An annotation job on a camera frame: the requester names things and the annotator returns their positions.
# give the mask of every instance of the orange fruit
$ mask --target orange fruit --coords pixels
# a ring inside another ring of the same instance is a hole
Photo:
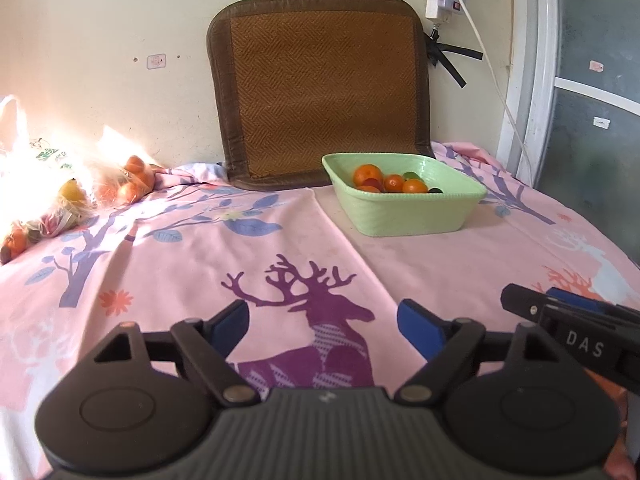
[[[119,184],[108,178],[96,178],[94,180],[93,192],[98,205],[109,207],[113,205],[118,197]]]
[[[377,187],[373,186],[358,186],[356,189],[360,191],[366,191],[368,193],[380,193],[381,191]]]
[[[385,189],[389,193],[402,193],[404,178],[398,174],[387,175],[385,178]]]
[[[133,176],[149,190],[154,188],[156,174],[153,171],[140,171],[139,173],[134,173]]]
[[[423,181],[418,180],[417,178],[411,178],[405,181],[404,184],[402,184],[402,192],[403,193],[428,193],[429,188]]]
[[[356,187],[363,186],[364,181],[370,178],[377,180],[380,184],[385,179],[380,168],[373,164],[363,164],[353,172],[353,183]]]
[[[133,173],[133,174],[140,173],[140,171],[143,171],[145,169],[145,161],[142,160],[137,155],[132,155],[129,157],[129,160],[127,160],[127,163],[124,165],[124,169],[129,171],[129,173]]]
[[[123,184],[118,190],[118,202],[120,204],[133,204],[141,196],[142,193],[139,192],[138,186],[133,182]]]
[[[4,239],[4,244],[11,249],[12,259],[27,250],[27,235],[23,229],[15,226],[11,234]]]

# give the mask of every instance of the deer print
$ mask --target deer print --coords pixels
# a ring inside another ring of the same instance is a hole
[[[33,427],[36,410],[62,376],[56,363],[74,357],[76,349],[70,347],[69,335],[54,334],[51,320],[37,325],[26,351],[18,348],[15,333],[6,338],[14,357],[31,377],[31,385],[23,410],[0,408],[0,478],[35,478],[44,458]]]
[[[336,388],[373,385],[367,342],[349,325],[349,321],[370,322],[375,316],[370,310],[331,292],[334,288],[349,285],[356,274],[342,279],[338,267],[334,267],[332,275],[326,276],[327,269],[309,262],[311,275],[306,278],[282,254],[277,257],[277,263],[265,271],[274,278],[266,276],[265,281],[281,292],[281,300],[261,300],[242,290],[240,279],[244,272],[235,277],[228,274],[230,282],[222,282],[222,286],[258,307],[287,306],[288,312],[304,312],[314,332],[314,340],[305,348],[261,361],[237,364],[238,372],[263,396],[274,386]],[[292,288],[295,283],[304,285],[306,291],[294,294]]]
[[[591,280],[592,292],[611,303],[628,304],[630,301],[640,300],[640,294],[631,288],[624,276],[607,260],[603,250],[589,245],[584,236],[564,229],[554,230],[554,235],[559,240],[547,237],[553,245],[568,251],[581,251],[600,263],[600,269]]]

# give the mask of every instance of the woven seat cushion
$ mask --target woven seat cushion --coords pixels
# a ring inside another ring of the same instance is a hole
[[[327,153],[433,156],[422,25],[401,0],[246,0],[207,48],[235,186],[329,184]]]

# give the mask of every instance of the metal screw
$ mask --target metal screw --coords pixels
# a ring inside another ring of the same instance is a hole
[[[426,386],[420,384],[412,384],[411,386],[405,386],[400,390],[400,397],[406,402],[424,402],[431,399],[433,392]]]
[[[238,384],[237,386],[229,386],[222,392],[222,396],[229,402],[248,402],[255,397],[255,390],[244,384]]]

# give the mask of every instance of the blue leaf print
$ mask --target blue leaf print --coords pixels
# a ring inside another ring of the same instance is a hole
[[[176,231],[175,229],[164,229],[154,233],[154,240],[164,243],[181,242],[182,235],[180,234],[180,231]]]
[[[78,254],[76,254],[73,258],[72,258],[72,262],[73,263],[78,263],[80,260],[82,260],[85,256],[87,256],[89,254],[88,251],[80,251]]]
[[[242,189],[238,189],[237,187],[229,187],[229,186],[221,186],[214,188],[201,187],[200,190],[204,193],[209,193],[210,195],[235,195],[238,193],[244,193]]]
[[[511,214],[511,210],[507,206],[497,205],[495,207],[495,214],[500,218],[504,218],[505,216],[509,216]]]
[[[264,209],[266,207],[271,207],[278,201],[277,195],[269,195],[263,196],[254,202],[253,209]]]
[[[82,231],[74,231],[71,233],[66,233],[60,237],[63,242],[70,242],[71,240],[75,240],[82,236]]]
[[[223,223],[233,232],[242,236],[264,236],[282,229],[281,225],[267,224],[257,218],[225,220]]]
[[[36,272],[33,276],[31,276],[26,282],[25,285],[33,285],[33,283],[38,283],[44,280],[47,276],[49,276],[54,270],[55,267],[44,267]]]

